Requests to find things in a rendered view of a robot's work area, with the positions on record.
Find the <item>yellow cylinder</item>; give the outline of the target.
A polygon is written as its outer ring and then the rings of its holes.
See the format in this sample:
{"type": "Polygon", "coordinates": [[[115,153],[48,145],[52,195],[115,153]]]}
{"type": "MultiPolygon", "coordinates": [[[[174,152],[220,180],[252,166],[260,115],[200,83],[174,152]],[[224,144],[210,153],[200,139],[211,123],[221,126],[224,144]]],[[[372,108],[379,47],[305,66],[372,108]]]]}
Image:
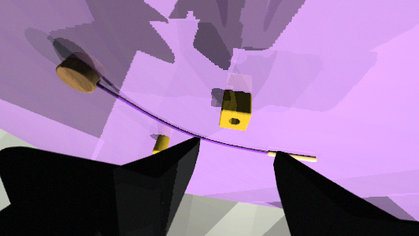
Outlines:
{"type": "Polygon", "coordinates": [[[155,154],[155,153],[161,152],[164,149],[167,149],[169,145],[169,141],[170,139],[167,136],[159,135],[154,145],[152,153],[155,154]]]}

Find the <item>yellow wooden block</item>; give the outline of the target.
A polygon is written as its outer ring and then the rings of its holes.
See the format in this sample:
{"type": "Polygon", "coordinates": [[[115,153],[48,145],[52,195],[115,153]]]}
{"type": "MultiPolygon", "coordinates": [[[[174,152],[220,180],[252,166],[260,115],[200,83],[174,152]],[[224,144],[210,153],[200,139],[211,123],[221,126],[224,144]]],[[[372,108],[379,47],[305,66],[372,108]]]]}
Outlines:
{"type": "Polygon", "coordinates": [[[220,127],[245,131],[252,115],[252,95],[226,90],[224,92],[220,127]]]}

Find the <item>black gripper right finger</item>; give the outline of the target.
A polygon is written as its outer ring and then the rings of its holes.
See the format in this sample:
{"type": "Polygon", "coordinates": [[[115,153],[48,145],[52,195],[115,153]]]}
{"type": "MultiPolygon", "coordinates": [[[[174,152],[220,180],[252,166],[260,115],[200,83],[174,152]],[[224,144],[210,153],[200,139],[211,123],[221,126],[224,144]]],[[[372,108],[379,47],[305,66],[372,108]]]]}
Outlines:
{"type": "Polygon", "coordinates": [[[394,217],[283,151],[273,167],[291,236],[419,236],[418,221],[394,217]]]}

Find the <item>round wooden button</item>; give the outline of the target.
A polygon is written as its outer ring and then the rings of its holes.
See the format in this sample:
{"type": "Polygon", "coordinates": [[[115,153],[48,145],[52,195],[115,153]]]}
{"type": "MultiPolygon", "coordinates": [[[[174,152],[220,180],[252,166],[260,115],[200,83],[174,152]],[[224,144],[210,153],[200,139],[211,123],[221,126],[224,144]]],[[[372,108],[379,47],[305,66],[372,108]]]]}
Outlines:
{"type": "Polygon", "coordinates": [[[78,91],[90,93],[99,83],[98,75],[84,63],[66,59],[56,67],[56,73],[64,84],[78,91]]]}

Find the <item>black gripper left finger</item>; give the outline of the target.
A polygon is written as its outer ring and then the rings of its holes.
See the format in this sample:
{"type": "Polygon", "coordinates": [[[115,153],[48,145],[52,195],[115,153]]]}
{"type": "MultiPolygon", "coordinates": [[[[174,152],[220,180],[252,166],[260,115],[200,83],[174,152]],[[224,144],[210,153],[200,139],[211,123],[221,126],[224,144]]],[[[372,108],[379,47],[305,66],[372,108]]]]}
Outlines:
{"type": "Polygon", "coordinates": [[[193,175],[201,139],[117,165],[28,146],[0,151],[16,200],[99,219],[106,236],[167,236],[193,175]]]}

